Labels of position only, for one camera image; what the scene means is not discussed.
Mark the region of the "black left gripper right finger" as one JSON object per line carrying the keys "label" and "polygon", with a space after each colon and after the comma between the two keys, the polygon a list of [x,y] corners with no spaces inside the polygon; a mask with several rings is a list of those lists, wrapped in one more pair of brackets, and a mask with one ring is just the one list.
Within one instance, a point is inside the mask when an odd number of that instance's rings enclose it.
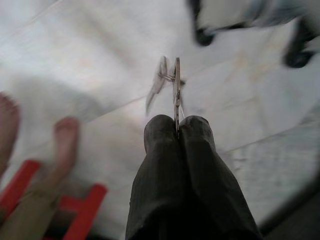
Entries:
{"label": "black left gripper right finger", "polygon": [[196,115],[179,125],[192,191],[221,240],[261,240],[239,183],[216,151],[209,122]]}

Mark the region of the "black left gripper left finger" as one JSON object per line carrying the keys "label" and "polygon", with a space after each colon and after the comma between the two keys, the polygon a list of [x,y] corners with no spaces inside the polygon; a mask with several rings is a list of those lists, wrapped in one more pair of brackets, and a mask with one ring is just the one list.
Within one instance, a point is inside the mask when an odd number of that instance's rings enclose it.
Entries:
{"label": "black left gripper left finger", "polygon": [[170,239],[170,220],[186,195],[186,175],[175,122],[153,117],[144,129],[145,158],[133,180],[127,240]]}

